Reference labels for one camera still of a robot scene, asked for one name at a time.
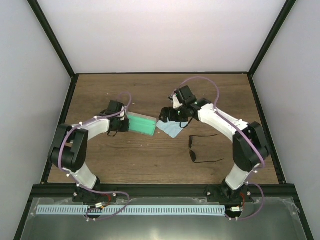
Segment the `light blue cleaning cloth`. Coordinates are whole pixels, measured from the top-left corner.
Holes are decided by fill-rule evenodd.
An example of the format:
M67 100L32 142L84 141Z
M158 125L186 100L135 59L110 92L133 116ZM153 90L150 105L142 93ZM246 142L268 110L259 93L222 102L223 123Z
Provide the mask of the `light blue cleaning cloth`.
M183 130L184 127L187 126L187 122L175 122L175 121L168 121L168 122L163 122L159 120L156 123L156 127L166 133L168 136L171 138L176 138L180 132Z

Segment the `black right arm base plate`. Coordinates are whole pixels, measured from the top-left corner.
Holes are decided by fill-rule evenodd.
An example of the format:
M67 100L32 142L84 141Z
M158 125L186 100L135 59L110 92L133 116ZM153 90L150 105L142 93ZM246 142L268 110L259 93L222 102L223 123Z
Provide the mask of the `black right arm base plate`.
M217 202L220 204L238 204L243 200L251 202L252 197L247 195L248 188L241 187L238 190L231 190L223 184L207 185L204 190L204 195L209 202Z

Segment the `grey glasses case green lining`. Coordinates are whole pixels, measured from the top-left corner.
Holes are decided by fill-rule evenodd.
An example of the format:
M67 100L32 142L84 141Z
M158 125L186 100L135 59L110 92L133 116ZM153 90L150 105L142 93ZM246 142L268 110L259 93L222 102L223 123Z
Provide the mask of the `grey glasses case green lining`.
M155 134L157 124L157 119L155 117L133 112L128 112L126 116L129 119L130 132L148 136L153 136Z

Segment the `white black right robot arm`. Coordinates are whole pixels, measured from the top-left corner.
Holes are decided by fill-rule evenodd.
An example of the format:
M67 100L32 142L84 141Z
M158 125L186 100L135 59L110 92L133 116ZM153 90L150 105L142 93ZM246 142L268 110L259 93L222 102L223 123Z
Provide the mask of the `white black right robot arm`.
M221 194L229 202L236 200L250 174L264 168L265 160L270 155L263 127L256 121L248 123L234 118L205 98L191 104L181 104L173 97L172 103L173 106L164 107L159 114L159 120L163 123L196 120L209 125L231 141L234 165L221 183Z

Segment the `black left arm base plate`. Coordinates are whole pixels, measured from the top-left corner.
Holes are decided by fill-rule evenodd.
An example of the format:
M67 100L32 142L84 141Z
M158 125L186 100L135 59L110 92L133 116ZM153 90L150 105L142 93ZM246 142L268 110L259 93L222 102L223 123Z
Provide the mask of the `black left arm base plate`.
M117 196L113 196L112 193L93 193L88 190L85 190L81 187L74 187L73 189L73 197L72 200L74 203L84 203L84 204L96 204L100 202L110 202L115 203L117 200ZM116 192L118 188L115 185L110 184L102 184L98 187L94 188L95 191L99 192Z

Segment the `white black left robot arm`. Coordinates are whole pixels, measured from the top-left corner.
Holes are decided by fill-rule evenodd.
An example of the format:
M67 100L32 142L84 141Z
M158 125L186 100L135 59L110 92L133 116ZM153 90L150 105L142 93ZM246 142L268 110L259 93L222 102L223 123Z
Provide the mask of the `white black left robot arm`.
M97 202L102 196L99 178L86 164L88 141L111 132L128 132L130 120L123 116L95 116L87 122L75 125L58 126L52 145L48 152L48 160L72 177L78 187L85 189L84 195L89 201Z

